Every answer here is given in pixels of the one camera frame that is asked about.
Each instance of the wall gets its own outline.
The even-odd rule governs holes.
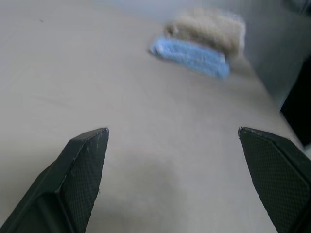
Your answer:
[[[247,21],[245,54],[279,106],[311,53],[311,18],[281,7],[281,0],[94,0],[117,4],[161,22],[185,7],[220,7]]]

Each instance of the table surface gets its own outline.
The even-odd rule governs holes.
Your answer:
[[[82,2],[0,4],[0,224],[71,138],[107,126],[86,232],[276,232],[237,133],[294,136],[247,61],[227,81],[161,61],[161,25]]]

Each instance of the folded towel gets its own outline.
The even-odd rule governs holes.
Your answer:
[[[156,56],[221,79],[225,79],[230,72],[223,55],[194,43],[162,36],[153,42],[150,50]]]
[[[199,43],[226,57],[242,53],[246,25],[240,16],[214,8],[190,8],[164,30],[167,37]]]

